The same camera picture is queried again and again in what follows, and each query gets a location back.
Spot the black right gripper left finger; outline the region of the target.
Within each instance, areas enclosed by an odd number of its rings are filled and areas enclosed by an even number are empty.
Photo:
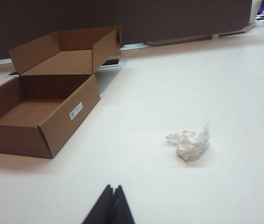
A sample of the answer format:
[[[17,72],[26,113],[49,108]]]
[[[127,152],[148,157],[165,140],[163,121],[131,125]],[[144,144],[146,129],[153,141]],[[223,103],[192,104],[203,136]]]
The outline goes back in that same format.
[[[111,185],[107,185],[83,220],[83,224],[112,224],[114,206],[114,191]]]

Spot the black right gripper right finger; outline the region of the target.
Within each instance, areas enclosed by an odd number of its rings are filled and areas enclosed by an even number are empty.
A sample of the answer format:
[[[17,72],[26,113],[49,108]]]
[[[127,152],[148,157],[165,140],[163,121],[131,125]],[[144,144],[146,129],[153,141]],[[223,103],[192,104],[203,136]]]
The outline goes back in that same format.
[[[112,198],[110,223],[111,224],[135,223],[121,185],[119,185],[116,188]]]

